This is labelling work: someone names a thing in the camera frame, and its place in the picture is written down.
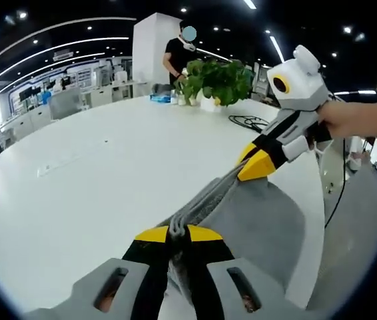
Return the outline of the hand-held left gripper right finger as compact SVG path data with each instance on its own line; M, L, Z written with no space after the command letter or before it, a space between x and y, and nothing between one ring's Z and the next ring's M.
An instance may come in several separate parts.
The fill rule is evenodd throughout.
M211 229L185 226L183 249L197 319L319 319L284 296L283 288L244 258L234 258Z

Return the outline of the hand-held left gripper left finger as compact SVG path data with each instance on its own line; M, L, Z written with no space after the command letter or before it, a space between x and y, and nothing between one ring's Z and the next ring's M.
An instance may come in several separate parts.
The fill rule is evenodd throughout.
M137 235L123 258L109 259L76 281L70 296L26 319L157 319L167 288L167 226Z

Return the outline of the person's right hand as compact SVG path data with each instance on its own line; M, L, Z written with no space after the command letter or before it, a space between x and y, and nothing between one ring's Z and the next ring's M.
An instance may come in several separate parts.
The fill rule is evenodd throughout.
M319 122L324 123L332 137L354 135L356 105L341 101L327 101L318 109Z

